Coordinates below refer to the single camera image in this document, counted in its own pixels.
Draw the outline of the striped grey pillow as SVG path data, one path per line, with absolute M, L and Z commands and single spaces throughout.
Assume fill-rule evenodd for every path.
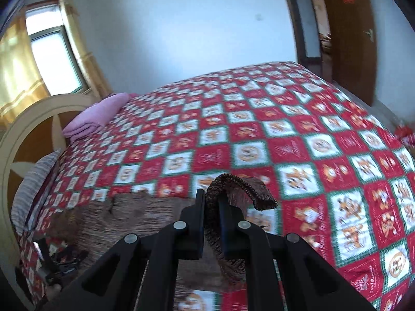
M 58 175 L 61 154 L 59 149 L 42 157 L 19 185 L 11 208 L 11 221 L 19 237 L 36 227 L 40 211 Z

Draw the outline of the brown knitted sweater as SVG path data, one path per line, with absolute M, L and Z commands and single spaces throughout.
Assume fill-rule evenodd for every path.
M 275 209 L 278 205 L 261 180 L 228 173 L 216 177 L 205 193 L 203 259 L 179 264 L 179 295 L 192 289 L 215 292 L 238 290 L 245 281 L 244 261 L 227 260 L 222 250 L 219 221 L 221 198 L 240 208 L 244 214 L 248 206 L 264 211 Z M 189 198 L 158 198 L 146 191 L 116 194 L 106 201 L 92 201 L 53 214 L 45 235 L 88 251 L 82 266 L 87 268 L 124 235 L 153 235 L 178 221 L 182 209 L 192 204 L 193 200 Z

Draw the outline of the brown wooden door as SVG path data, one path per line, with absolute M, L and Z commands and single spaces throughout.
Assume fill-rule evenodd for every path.
M 324 0 L 331 30 L 332 78 L 367 105 L 376 87 L 377 47 L 370 0 Z M 364 33 L 373 30 L 374 43 Z

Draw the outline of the folded pink blanket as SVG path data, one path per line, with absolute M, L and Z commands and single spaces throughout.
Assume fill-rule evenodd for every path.
M 79 113 L 69 124 L 64 127 L 62 133 L 73 143 L 76 140 L 90 136 L 100 131 L 111 119 L 119 113 L 120 109 L 130 100 L 128 93 L 116 93 L 108 96 L 99 103 L 93 104 Z

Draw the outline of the cream and brown headboard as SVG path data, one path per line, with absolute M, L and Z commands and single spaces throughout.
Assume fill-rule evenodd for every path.
M 43 156 L 67 147 L 62 129 L 97 101 L 87 94 L 61 94 L 44 98 L 24 110 L 1 139 L 1 270 L 22 304 L 33 310 L 16 281 L 20 252 L 11 206 L 28 170 Z

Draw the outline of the yellow curtain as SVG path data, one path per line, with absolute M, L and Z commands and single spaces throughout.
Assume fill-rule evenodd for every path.
M 24 110 L 50 95 L 35 62 L 26 28 L 25 13 L 37 6 L 56 4 L 60 8 L 70 46 L 87 82 L 97 99 L 112 89 L 106 81 L 87 43 L 79 23 L 74 0 L 44 0 L 23 7 L 1 35 L 1 127 L 10 126 Z

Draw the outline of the red checkered cartoon bedspread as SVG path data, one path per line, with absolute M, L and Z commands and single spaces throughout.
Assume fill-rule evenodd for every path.
M 376 117 L 294 62 L 131 97 L 70 143 L 37 231 L 116 194 L 192 197 L 222 173 L 254 177 L 279 206 L 250 221 L 298 233 L 375 308 L 398 305 L 414 280 L 414 158 Z

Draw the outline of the window with bright light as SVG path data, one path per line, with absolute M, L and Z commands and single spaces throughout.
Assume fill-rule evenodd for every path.
M 33 56 L 50 95 L 87 91 L 59 6 L 37 6 L 25 17 Z

